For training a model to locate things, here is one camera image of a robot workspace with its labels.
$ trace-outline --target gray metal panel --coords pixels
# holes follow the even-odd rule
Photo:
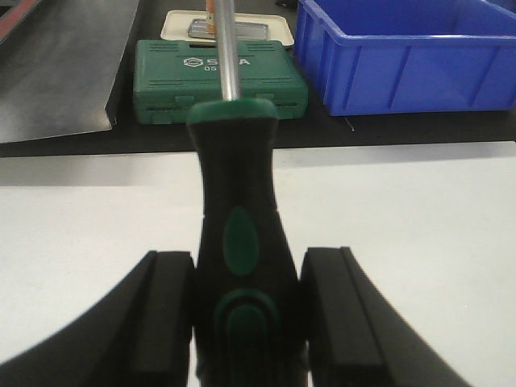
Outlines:
[[[0,143],[110,130],[138,10],[139,0],[55,0],[26,20],[0,50]]]

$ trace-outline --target white table surface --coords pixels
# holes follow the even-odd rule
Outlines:
[[[467,381],[516,386],[514,143],[280,150],[274,180],[298,267],[308,246],[350,246]],[[0,159],[0,219],[3,362],[87,310],[147,250],[197,254],[197,157]]]

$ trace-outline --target blue plastic bin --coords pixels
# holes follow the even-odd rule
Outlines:
[[[516,14],[483,0],[299,0],[294,55],[331,115],[516,105]]]

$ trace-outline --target white tray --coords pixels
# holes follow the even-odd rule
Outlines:
[[[206,17],[202,10],[171,10],[167,13],[161,30],[161,39],[186,40],[188,42],[213,43],[213,40],[190,38],[188,28],[194,19]],[[287,21],[277,15],[235,14],[238,22],[263,23],[268,25],[269,40],[279,40],[284,47],[293,46],[293,37]]]

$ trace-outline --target black and green handle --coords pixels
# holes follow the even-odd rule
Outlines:
[[[195,335],[203,387],[306,384],[298,278],[272,178],[275,106],[193,107],[189,133],[204,185]]]

